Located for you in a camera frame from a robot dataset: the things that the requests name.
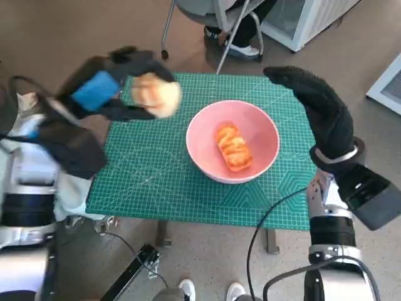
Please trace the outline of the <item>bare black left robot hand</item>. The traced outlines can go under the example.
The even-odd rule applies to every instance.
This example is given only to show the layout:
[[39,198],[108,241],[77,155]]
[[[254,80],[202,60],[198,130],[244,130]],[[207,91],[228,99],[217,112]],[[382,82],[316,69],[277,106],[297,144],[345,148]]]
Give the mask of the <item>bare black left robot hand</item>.
[[152,51],[124,46],[86,60],[55,98],[78,119],[102,115],[125,122],[172,116],[182,89]]

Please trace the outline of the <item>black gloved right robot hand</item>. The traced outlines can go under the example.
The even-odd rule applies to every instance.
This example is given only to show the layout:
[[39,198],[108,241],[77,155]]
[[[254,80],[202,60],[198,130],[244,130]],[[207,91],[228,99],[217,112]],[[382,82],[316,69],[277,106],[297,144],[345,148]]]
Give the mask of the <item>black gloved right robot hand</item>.
[[354,150],[352,117],[324,79],[295,66],[269,66],[263,73],[293,91],[305,108],[315,146],[326,158],[335,160]]

